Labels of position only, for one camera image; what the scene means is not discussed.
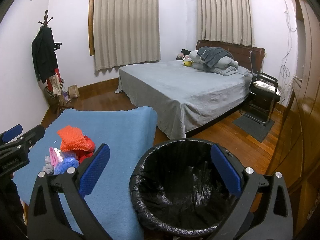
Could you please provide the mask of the wooden wardrobe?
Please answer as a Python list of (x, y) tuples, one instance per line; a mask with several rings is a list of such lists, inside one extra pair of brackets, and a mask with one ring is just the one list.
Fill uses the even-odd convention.
[(298, 0), (306, 36), (302, 80), (293, 80), (279, 139), (267, 174), (281, 172), (291, 200), (293, 233), (309, 220), (319, 195), (319, 16)]

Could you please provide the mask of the red hanging garment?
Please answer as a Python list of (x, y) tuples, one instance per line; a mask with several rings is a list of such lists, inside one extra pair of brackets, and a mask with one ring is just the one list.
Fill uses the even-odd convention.
[(55, 68), (55, 74), (47, 79), (47, 87), (49, 91), (52, 91), (53, 94), (60, 95), (61, 94), (61, 77), (58, 68)]

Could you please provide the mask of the blue plastic shoe cover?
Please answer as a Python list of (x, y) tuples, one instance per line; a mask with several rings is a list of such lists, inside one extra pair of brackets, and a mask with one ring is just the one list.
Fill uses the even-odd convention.
[(62, 162), (58, 162), (58, 164), (54, 168), (54, 174), (60, 175), (67, 171), (68, 168), (74, 167), (77, 168), (79, 166), (79, 161), (74, 157), (65, 157)]

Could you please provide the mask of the black metal chair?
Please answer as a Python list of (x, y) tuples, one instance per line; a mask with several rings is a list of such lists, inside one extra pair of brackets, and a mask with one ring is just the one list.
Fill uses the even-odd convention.
[(253, 50), (249, 51), (252, 81), (246, 103), (240, 108), (240, 114), (266, 126), (270, 120), (276, 103), (280, 101), (278, 79), (255, 67)]

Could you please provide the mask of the black hanging jacket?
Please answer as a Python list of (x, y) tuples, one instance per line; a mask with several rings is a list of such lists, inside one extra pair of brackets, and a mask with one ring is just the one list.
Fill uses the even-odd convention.
[(55, 68), (58, 68), (55, 43), (50, 28), (40, 28), (31, 44), (31, 51), (36, 78), (46, 83), (46, 80), (55, 74)]

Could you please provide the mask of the pink plush toy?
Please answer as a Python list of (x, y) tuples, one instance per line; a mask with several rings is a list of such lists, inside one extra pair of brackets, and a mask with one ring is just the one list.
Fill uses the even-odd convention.
[(185, 57), (185, 55), (183, 53), (179, 53), (177, 56), (176, 56), (176, 60), (183, 60)]

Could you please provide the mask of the left beige curtain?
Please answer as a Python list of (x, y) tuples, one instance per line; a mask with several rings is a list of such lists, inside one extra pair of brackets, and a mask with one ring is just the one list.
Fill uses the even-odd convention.
[(93, 41), (97, 72), (159, 61), (158, 0), (94, 0)]

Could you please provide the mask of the red plastic bag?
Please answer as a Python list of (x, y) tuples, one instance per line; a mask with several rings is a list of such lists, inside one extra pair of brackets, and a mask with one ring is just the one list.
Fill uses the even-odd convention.
[(88, 137), (84, 136), (85, 147), (80, 150), (74, 150), (79, 163), (82, 163), (85, 159), (90, 158), (95, 151), (95, 143)]

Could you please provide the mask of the dark floor mat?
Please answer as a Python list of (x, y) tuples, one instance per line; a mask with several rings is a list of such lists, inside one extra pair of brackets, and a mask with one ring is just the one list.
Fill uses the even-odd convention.
[(274, 121), (270, 120), (267, 124), (260, 124), (244, 115), (233, 121), (233, 124), (238, 126), (240, 129), (251, 135), (254, 139), (259, 142), (263, 142), (263, 140), (268, 135), (272, 126), (274, 125)]

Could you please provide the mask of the grey folded blankets pile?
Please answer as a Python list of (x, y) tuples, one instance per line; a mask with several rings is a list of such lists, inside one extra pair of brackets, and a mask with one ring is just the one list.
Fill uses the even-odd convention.
[(239, 64), (233, 55), (221, 47), (201, 47), (189, 54), (192, 67), (208, 73), (229, 76), (238, 72)]

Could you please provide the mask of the yellow plush toy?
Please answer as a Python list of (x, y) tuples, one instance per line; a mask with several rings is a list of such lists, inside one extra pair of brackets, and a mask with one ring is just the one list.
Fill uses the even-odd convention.
[(191, 67), (193, 65), (193, 61), (190, 58), (184, 58), (183, 59), (183, 65), (186, 67)]

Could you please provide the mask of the bed with grey sheet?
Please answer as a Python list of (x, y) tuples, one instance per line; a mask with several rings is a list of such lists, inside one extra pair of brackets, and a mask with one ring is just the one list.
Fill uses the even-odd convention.
[(179, 139), (244, 102), (251, 80), (244, 67), (224, 76), (181, 61), (131, 64), (119, 69), (116, 92), (125, 93), (136, 107), (152, 107), (159, 129)]

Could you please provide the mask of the wooden headboard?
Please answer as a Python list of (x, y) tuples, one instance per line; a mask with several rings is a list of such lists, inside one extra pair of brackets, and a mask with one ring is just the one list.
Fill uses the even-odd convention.
[(238, 61), (239, 65), (252, 70), (253, 72), (262, 72), (263, 61), (265, 57), (265, 49), (258, 47), (247, 47), (240, 44), (225, 43), (219, 41), (207, 41), (198, 40), (196, 44), (196, 50), (202, 47), (221, 47), (229, 51), (235, 61)]

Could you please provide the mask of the orange mesh sponge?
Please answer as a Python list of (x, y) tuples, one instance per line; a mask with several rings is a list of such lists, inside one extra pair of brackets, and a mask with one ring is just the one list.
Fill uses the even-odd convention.
[(57, 131), (61, 138), (60, 150), (63, 152), (80, 150), (85, 147), (85, 139), (81, 129), (70, 125)]

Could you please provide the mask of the pink face mask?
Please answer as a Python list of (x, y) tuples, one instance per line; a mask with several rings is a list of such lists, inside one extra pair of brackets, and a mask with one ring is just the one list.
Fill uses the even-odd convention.
[(53, 147), (49, 148), (50, 164), (55, 167), (59, 163), (59, 159)]

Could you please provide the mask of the brown paper bag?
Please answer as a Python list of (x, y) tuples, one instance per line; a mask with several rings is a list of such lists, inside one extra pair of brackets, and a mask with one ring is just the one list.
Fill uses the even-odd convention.
[(78, 98), (80, 96), (79, 89), (77, 85), (72, 85), (68, 87), (68, 95), (70, 98)]

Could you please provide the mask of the beige curtain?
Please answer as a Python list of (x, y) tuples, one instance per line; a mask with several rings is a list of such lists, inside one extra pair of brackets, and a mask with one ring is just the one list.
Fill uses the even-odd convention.
[(197, 39), (253, 47), (251, 0), (197, 0)]
[(94, 0), (93, 41), (97, 72), (159, 61), (158, 0)]

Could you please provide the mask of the black lined trash bin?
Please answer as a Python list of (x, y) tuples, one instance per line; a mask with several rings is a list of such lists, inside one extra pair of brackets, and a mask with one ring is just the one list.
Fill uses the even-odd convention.
[(214, 144), (184, 138), (163, 142), (144, 153), (129, 184), (142, 227), (189, 238), (207, 237), (218, 230), (236, 197), (212, 162)]

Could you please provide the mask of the grey tissue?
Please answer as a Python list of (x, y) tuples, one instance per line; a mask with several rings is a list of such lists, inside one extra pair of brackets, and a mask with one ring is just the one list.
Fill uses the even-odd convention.
[(48, 175), (54, 174), (54, 166), (50, 162), (50, 156), (45, 156), (45, 165), (43, 166), (43, 171), (46, 172)]

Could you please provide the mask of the wicker laundry basket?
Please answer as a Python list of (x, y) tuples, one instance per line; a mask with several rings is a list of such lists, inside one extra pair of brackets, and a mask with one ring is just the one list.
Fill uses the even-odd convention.
[(53, 106), (58, 103), (57, 95), (54, 94), (54, 88), (52, 87), (52, 84), (49, 79), (47, 79), (47, 85), (44, 89), (44, 94), (50, 106)]

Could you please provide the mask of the right beige curtain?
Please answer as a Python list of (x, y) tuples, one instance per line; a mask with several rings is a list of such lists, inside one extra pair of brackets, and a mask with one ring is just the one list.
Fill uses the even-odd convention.
[(197, 0), (197, 39), (253, 47), (251, 0)]

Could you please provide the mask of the wooden coat rack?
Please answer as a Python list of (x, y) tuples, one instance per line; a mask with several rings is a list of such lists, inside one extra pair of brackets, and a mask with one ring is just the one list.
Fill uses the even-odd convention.
[(40, 78), (42, 81), (47, 81), (47, 94), (55, 101), (56, 114), (59, 116), (65, 109), (73, 109), (67, 106), (67, 101), (63, 96), (62, 85), (63, 80), (60, 77), (59, 68), (57, 65), (57, 58), (55, 51), (60, 49), (62, 43), (55, 43), (53, 40), (52, 30), (48, 27), (48, 23), (53, 19), (48, 18), (48, 10), (44, 12), (43, 22), (39, 21), (40, 27), (39, 34), (42, 35), (40, 45), (40, 56), (44, 62), (41, 64)]

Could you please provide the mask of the beige hanging garment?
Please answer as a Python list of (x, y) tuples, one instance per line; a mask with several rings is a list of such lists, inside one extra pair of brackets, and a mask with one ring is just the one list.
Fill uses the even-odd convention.
[(48, 82), (51, 84), (54, 95), (61, 95), (60, 78), (57, 74), (48, 78)]

